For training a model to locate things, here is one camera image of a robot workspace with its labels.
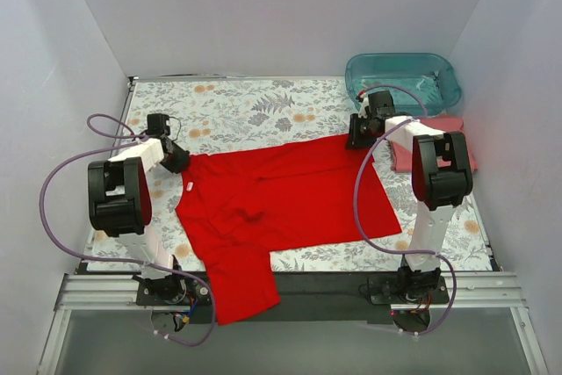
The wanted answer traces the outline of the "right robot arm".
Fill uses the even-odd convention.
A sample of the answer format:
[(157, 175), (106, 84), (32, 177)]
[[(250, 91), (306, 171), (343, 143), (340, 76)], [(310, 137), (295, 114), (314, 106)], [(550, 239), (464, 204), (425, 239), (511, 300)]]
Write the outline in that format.
[(443, 241), (455, 210), (473, 187), (465, 135), (444, 132), (422, 124), (419, 117), (399, 114), (392, 86), (376, 85), (357, 94), (358, 112), (350, 117), (348, 148), (366, 148), (373, 157), (381, 141), (391, 141), (411, 154), (411, 185), (417, 200), (412, 241), (400, 253), (395, 272), (369, 278), (365, 292), (373, 304), (395, 300), (429, 304), (436, 295), (448, 303), (441, 266)]

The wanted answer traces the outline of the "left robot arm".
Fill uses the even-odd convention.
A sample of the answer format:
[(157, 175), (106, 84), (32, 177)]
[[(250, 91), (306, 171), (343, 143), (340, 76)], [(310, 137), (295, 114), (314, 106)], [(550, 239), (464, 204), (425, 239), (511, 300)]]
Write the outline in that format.
[(166, 304), (181, 303), (187, 284), (175, 272), (177, 259), (151, 227), (153, 217), (147, 174), (159, 166), (172, 174), (188, 169), (190, 153), (170, 138), (170, 116), (152, 113), (137, 144), (106, 161), (88, 166), (90, 223), (125, 247), (140, 262), (136, 280)]

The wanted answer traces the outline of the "red t shirt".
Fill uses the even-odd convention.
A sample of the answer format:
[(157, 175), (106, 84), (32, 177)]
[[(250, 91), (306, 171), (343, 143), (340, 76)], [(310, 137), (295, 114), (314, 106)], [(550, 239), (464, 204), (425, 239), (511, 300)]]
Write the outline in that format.
[(274, 251), (378, 239), (401, 230), (364, 153), (344, 135), (273, 148), (195, 155), (177, 217), (211, 288), (273, 284)]

